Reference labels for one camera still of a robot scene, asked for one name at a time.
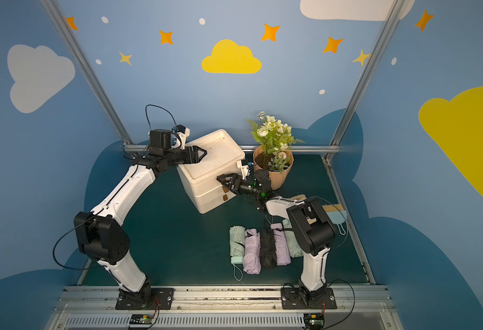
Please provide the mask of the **white drawer cabinet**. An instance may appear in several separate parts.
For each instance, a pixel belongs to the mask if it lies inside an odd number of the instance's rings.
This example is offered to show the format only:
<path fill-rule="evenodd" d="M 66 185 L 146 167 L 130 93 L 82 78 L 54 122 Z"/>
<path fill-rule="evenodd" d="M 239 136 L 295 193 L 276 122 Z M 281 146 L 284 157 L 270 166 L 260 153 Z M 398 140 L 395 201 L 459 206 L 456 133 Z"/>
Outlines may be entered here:
<path fill-rule="evenodd" d="M 177 167 L 185 192 L 197 211 L 208 213 L 235 198 L 236 195 L 217 180 L 223 174 L 240 174 L 237 162 L 245 159 L 244 151 L 228 132 L 219 129 L 186 143 L 186 146 L 198 146 L 207 151 L 199 163 Z"/>

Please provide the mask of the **lilac umbrella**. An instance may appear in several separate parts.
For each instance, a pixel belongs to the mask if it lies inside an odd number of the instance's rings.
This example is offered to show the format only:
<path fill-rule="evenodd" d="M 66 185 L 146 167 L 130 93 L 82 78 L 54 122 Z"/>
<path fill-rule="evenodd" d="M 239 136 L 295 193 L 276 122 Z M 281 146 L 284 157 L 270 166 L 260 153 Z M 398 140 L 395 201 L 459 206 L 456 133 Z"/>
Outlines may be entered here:
<path fill-rule="evenodd" d="M 250 275 L 259 274 L 262 270 L 260 262 L 260 236 L 255 229 L 248 229 L 245 232 L 245 255 L 243 258 L 244 272 Z"/>
<path fill-rule="evenodd" d="M 290 251 L 288 248 L 288 243 L 287 243 L 283 225 L 271 224 L 270 228 L 273 231 L 273 235 L 275 238 L 277 265 L 286 266 L 291 264 Z"/>

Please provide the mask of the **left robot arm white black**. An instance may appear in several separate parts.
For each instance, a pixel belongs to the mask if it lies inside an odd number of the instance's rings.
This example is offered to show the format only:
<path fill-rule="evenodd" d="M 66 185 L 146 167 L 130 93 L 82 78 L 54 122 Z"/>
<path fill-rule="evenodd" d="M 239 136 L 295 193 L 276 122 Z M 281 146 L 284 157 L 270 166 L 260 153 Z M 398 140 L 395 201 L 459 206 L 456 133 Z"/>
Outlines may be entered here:
<path fill-rule="evenodd" d="M 123 223 L 142 193 L 170 166 L 197 164 L 207 151 L 197 146 L 175 148 L 164 155 L 136 156 L 124 178 L 90 212 L 74 218 L 79 251 L 104 268 L 119 285 L 116 309 L 149 309 L 152 285 L 130 252 L 131 239 Z"/>

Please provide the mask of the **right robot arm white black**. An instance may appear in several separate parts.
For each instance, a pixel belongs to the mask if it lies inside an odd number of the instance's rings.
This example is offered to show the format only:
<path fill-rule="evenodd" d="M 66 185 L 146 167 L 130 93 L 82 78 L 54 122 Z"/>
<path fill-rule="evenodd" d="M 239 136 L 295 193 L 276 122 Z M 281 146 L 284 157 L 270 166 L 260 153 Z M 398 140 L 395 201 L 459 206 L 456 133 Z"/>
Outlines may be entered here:
<path fill-rule="evenodd" d="M 253 181 L 237 173 L 217 176 L 226 189 L 236 195 L 249 195 L 263 213 L 290 221 L 292 231 L 303 251 L 303 272 L 297 296 L 305 306 L 321 302 L 326 289 L 325 270 L 328 253 L 336 233 L 328 214 L 315 197 L 295 201 L 276 195 L 265 170 L 257 170 Z"/>

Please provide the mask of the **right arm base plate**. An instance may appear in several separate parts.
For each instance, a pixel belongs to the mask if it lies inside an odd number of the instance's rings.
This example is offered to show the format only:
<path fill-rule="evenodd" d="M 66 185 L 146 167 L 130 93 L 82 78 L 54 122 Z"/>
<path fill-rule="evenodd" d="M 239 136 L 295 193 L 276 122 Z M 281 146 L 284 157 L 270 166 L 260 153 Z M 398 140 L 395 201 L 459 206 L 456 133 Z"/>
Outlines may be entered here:
<path fill-rule="evenodd" d="M 282 287 L 281 304 L 283 309 L 337 309 L 336 297 L 329 287 L 317 291 L 307 291 L 303 287 Z"/>

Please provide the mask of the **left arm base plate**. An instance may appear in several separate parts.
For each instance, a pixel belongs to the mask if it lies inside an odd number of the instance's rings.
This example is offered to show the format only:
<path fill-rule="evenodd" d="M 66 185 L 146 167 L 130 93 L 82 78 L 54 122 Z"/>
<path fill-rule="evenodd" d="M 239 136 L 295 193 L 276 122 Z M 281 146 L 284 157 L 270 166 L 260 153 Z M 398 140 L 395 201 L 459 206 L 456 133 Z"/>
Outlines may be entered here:
<path fill-rule="evenodd" d="M 150 287 L 144 292 L 119 290 L 115 305 L 116 310 L 160 310 L 171 309 L 174 289 L 168 287 Z"/>

